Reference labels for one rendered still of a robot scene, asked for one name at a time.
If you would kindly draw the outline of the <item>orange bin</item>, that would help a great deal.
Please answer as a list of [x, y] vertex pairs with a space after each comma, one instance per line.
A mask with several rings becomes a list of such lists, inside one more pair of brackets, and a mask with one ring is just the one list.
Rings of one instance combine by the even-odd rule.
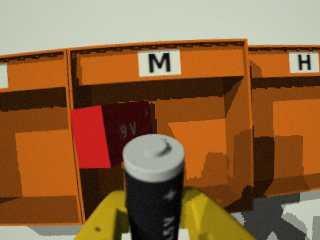
[[70, 110], [147, 100], [153, 134], [185, 149], [184, 186], [229, 213], [320, 190], [320, 45], [203, 39], [17, 53], [0, 55], [0, 226], [84, 225], [126, 190], [124, 162], [79, 168]]

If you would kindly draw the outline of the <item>black aa battery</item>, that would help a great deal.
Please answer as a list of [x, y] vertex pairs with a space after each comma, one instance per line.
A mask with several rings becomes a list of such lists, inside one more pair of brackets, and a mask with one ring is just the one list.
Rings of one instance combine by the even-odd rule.
[[176, 139], [142, 135], [124, 147], [131, 240], [178, 240], [185, 149]]

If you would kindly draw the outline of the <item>red 9v battery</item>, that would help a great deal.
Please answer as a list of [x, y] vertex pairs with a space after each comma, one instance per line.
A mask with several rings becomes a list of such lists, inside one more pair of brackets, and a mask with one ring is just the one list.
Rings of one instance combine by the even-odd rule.
[[70, 110], [79, 168], [111, 168], [123, 162], [127, 143], [153, 134], [149, 100]]

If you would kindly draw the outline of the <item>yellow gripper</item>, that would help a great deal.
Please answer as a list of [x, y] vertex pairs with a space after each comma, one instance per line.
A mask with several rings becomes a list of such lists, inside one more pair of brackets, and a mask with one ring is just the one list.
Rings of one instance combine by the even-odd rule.
[[[193, 186], [183, 186], [180, 228], [189, 240], [258, 240], [214, 199]], [[111, 192], [73, 240], [122, 240], [129, 233], [127, 191]]]

